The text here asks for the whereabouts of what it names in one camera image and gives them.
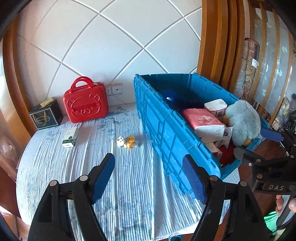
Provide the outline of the white wall socket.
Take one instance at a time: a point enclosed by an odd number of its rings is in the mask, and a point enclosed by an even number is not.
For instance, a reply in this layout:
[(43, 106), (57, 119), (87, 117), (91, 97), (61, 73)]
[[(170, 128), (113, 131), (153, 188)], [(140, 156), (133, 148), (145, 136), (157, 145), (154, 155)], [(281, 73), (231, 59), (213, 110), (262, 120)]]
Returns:
[(112, 84), (112, 85), (106, 85), (105, 86), (106, 95), (118, 95), (122, 94), (122, 84)]

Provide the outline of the blue plastic crate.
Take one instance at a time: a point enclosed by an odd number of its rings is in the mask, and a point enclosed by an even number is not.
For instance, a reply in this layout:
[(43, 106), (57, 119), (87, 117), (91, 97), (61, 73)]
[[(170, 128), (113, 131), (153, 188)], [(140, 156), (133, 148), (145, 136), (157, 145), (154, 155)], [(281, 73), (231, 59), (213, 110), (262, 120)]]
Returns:
[(182, 108), (203, 107), (204, 103), (223, 99), (228, 105), (238, 100), (218, 84), (196, 73), (136, 74), (133, 80), (138, 116), (152, 147), (163, 161), (165, 173), (180, 192), (194, 197), (182, 170), (183, 157), (190, 154), (210, 175), (221, 179), (241, 165), (235, 158), (222, 165), (194, 133), (181, 115)]

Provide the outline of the clear plastic bag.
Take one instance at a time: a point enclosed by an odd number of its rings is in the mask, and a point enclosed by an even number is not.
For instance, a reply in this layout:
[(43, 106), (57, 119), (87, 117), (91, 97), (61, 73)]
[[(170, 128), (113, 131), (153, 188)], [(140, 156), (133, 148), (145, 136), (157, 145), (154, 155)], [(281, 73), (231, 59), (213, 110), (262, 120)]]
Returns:
[(7, 162), (13, 168), (16, 168), (18, 156), (13, 143), (4, 135), (1, 136), (1, 161)]

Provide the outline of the pink tissue pack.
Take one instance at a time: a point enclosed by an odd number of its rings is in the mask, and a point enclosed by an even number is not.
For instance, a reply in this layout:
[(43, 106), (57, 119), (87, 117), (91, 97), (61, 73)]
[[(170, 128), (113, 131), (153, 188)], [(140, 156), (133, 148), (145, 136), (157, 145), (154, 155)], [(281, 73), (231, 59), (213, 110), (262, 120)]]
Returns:
[(222, 140), (225, 125), (206, 109), (189, 108), (185, 109), (182, 115), (203, 143)]

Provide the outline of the rolled patterned carpet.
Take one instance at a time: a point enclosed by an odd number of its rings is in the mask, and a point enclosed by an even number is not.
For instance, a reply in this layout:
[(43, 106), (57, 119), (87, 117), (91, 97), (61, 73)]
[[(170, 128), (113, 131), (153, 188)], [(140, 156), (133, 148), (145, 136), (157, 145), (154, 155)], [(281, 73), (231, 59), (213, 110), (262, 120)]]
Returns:
[(255, 72), (259, 65), (258, 59), (260, 53), (260, 45), (257, 41), (251, 38), (245, 38), (244, 41), (247, 44), (247, 58), (242, 99), (248, 100), (254, 82)]

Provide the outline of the white green medicine box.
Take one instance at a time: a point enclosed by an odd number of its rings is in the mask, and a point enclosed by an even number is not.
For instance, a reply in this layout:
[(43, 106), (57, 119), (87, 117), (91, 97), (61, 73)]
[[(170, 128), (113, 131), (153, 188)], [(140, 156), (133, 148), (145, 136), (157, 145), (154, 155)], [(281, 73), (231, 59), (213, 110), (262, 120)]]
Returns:
[(66, 148), (74, 147), (78, 137), (79, 128), (72, 127), (67, 129), (65, 136), (62, 141), (62, 146)]

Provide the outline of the dark green gift box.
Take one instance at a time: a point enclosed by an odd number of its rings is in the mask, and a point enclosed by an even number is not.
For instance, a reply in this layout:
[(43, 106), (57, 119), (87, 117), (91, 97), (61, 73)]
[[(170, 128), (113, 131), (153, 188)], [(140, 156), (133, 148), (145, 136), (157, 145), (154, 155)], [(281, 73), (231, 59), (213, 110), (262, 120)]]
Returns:
[(46, 106), (35, 106), (29, 116), (37, 130), (59, 126), (63, 120), (63, 114), (56, 99)]

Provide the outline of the red bear suitcase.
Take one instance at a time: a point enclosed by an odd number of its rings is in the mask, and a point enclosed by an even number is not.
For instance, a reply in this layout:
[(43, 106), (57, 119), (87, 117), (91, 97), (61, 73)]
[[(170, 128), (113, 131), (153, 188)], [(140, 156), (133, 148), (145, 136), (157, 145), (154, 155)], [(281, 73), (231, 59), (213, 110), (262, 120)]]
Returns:
[(104, 84), (86, 76), (74, 80), (63, 95), (63, 103), (72, 123), (103, 118), (109, 111)]

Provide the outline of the grey fluffy plush toy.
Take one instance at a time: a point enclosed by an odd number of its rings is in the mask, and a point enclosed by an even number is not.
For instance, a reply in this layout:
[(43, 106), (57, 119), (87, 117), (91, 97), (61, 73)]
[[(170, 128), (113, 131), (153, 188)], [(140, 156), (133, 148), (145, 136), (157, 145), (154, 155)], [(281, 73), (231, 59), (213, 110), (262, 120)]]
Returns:
[(231, 140), (236, 147), (248, 146), (253, 139), (261, 137), (260, 116), (245, 100), (238, 100), (229, 105), (222, 122), (232, 127)]

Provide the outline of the small white bear toy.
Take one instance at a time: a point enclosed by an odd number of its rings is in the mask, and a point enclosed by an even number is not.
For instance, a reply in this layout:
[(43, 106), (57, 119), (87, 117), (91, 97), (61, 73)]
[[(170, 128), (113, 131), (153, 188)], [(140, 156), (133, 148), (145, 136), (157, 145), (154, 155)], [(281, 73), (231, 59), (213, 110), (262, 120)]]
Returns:
[(119, 148), (137, 148), (139, 146), (139, 142), (135, 139), (134, 136), (123, 137), (120, 136), (116, 139), (116, 144)]

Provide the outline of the gold small box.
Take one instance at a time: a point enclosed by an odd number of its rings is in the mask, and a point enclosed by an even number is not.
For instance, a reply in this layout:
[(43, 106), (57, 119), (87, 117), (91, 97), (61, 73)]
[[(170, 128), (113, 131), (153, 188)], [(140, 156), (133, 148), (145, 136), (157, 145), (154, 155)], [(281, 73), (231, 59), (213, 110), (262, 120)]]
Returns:
[(45, 106), (51, 104), (53, 101), (54, 101), (54, 99), (52, 99), (52, 98), (48, 98), (48, 99), (46, 99), (45, 101), (41, 102), (41, 103), (40, 103), (40, 106), (41, 106), (41, 107), (45, 107)]

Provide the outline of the white tissue pack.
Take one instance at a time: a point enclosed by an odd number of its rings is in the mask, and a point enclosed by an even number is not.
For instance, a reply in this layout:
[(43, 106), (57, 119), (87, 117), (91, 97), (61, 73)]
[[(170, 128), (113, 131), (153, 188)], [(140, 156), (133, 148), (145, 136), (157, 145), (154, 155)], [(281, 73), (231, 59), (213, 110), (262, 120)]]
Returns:
[(222, 120), (227, 109), (227, 103), (223, 99), (215, 99), (204, 104), (204, 109), (209, 111), (218, 120)]

